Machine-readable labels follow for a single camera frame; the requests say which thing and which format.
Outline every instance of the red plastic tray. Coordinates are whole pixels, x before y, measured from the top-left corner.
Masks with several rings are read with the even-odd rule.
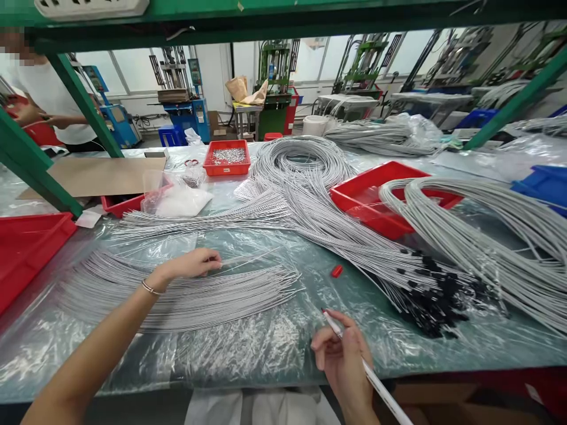
[[[0,218],[0,314],[77,230],[70,212]]]
[[[173,183],[170,183],[169,180],[166,181],[169,184],[163,186],[160,189],[161,191],[165,191],[173,186]],[[108,196],[100,197],[100,200],[102,202],[102,209],[105,210],[107,213],[111,213],[118,218],[122,218],[124,213],[127,213],[128,211],[140,211],[142,208],[142,201],[144,199],[145,199],[145,194],[141,194],[135,198],[128,199],[127,201],[120,202],[119,204],[115,204],[112,201],[112,197],[108,197]]]
[[[213,152],[222,149],[244,148],[246,159],[243,162],[228,163],[214,165]],[[250,168],[250,155],[248,154],[248,143],[245,140],[214,140],[208,145],[207,156],[203,162],[203,168],[207,175],[231,175],[231,174],[248,174]]]
[[[429,174],[390,161],[331,188],[331,199],[345,213],[358,218],[388,239],[396,240],[415,230],[403,217],[382,204],[378,189],[391,180],[426,176]],[[439,206],[446,209],[454,207],[462,200],[462,197],[446,192],[425,190],[423,193],[429,198],[439,198]],[[405,200],[402,189],[394,190],[393,195]]]

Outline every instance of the green machine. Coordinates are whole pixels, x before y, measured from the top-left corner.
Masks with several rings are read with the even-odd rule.
[[[361,40],[351,35],[344,49],[343,59],[338,67],[337,78],[333,84],[333,94],[358,94],[378,99],[382,92],[374,86],[378,78],[380,57],[388,45],[385,33],[364,34]],[[356,56],[350,69],[343,75],[351,49],[358,45]]]
[[[284,133],[288,106],[291,103],[289,75],[295,71],[299,38],[292,40],[266,40],[260,45],[258,81],[255,90],[268,81],[264,110],[260,112],[258,140],[266,133]]]

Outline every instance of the blue crate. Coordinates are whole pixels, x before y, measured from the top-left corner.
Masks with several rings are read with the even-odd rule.
[[[522,181],[514,181],[511,189],[565,208],[551,207],[556,213],[567,217],[567,167],[534,165],[533,172]]]

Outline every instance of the pen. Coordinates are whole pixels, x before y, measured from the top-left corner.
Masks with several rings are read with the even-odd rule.
[[[337,323],[333,320],[333,318],[329,315],[329,313],[327,313],[325,309],[321,309],[321,311],[323,311],[323,316],[325,316],[325,319],[327,320],[327,323],[329,323],[329,326],[331,327],[333,332],[335,332],[335,334],[340,339],[342,339],[343,330],[340,328],[339,325],[337,325]],[[390,395],[384,384],[380,382],[380,380],[378,379],[372,368],[368,365],[366,360],[364,360],[364,358],[362,358],[362,364],[364,366],[364,371],[366,372],[366,377],[368,378],[368,380],[370,381],[370,383],[372,384],[372,386],[374,387],[380,398],[384,401],[384,403],[386,403],[388,409],[390,409],[390,411],[396,417],[400,425],[413,425],[413,423],[409,420],[408,415],[406,415],[406,413],[402,410],[402,408],[397,403],[397,401],[394,400],[394,398]]]

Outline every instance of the blue stool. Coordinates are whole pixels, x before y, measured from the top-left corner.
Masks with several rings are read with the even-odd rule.
[[[500,109],[475,109],[459,122],[455,128],[482,128]]]
[[[183,137],[183,130],[180,127],[174,125],[161,126],[158,130],[159,139],[161,140],[161,145],[163,147],[167,146],[183,146],[187,143]]]

